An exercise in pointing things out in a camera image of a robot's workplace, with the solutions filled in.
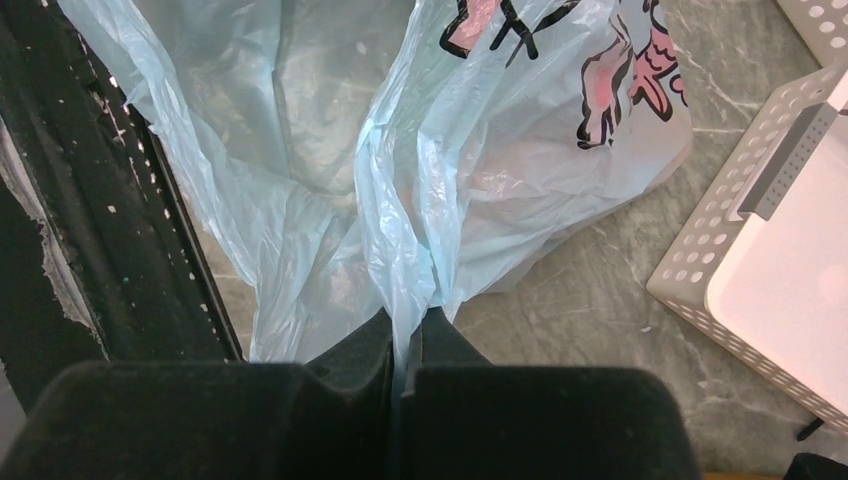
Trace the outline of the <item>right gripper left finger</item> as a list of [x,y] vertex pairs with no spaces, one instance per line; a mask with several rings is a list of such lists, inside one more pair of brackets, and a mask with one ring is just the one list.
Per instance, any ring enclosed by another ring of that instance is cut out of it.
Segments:
[[307,366],[306,454],[316,479],[383,473],[393,374],[391,318],[381,309]]

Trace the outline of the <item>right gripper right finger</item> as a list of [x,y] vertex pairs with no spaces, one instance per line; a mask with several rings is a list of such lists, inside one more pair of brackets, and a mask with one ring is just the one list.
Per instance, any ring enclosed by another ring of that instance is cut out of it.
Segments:
[[429,309],[410,336],[397,417],[397,477],[456,478],[461,449],[479,426],[473,375],[492,366],[447,319]]

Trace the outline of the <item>blue printed plastic grocery bag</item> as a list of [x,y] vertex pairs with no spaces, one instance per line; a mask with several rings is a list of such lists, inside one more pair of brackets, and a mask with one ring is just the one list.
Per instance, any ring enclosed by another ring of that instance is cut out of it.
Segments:
[[657,1],[64,1],[257,309],[309,361],[395,355],[666,180],[692,141]]

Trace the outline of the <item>empty white plastic basket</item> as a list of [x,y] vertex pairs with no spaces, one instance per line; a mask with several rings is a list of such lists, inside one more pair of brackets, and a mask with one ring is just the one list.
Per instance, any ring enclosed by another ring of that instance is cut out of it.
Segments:
[[847,64],[777,88],[647,283],[661,303],[847,428]]

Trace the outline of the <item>white basket with vegetables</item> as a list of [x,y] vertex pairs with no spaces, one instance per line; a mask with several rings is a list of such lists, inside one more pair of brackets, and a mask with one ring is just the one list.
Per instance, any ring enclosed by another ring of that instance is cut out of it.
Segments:
[[847,0],[777,0],[823,67],[847,58]]

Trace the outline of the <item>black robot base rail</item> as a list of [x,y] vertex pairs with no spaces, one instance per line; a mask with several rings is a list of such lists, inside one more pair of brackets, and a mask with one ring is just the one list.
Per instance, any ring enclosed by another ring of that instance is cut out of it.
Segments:
[[164,148],[55,1],[1,5],[1,364],[243,360]]

